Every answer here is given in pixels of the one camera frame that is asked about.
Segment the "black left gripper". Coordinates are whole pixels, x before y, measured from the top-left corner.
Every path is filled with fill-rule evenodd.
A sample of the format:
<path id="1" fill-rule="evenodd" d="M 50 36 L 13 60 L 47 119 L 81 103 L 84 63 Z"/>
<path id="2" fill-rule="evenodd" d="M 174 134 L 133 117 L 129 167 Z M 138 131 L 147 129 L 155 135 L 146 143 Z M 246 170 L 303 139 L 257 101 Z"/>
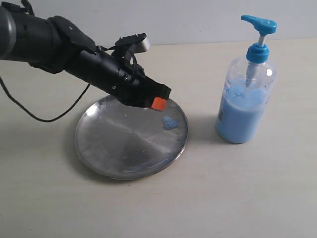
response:
<path id="1" fill-rule="evenodd" d="M 66 64 L 66 72 L 107 92 L 124 105 L 163 111 L 171 89 L 155 83 L 136 63 L 128 63 L 124 56 L 113 57 L 107 50 L 97 46 L 93 53 L 78 52 Z"/>

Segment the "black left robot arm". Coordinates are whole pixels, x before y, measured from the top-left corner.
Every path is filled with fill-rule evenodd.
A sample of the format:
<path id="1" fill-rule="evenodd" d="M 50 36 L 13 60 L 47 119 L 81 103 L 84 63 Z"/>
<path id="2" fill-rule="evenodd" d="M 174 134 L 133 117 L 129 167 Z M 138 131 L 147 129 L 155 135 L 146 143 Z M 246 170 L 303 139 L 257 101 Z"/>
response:
<path id="1" fill-rule="evenodd" d="M 124 105 L 163 111 L 171 89 L 146 76 L 135 55 L 149 49 L 144 33 L 98 46 L 62 16 L 42 19 L 30 3 L 0 5 L 0 58 L 27 62 L 51 74 L 62 71 L 114 96 Z"/>

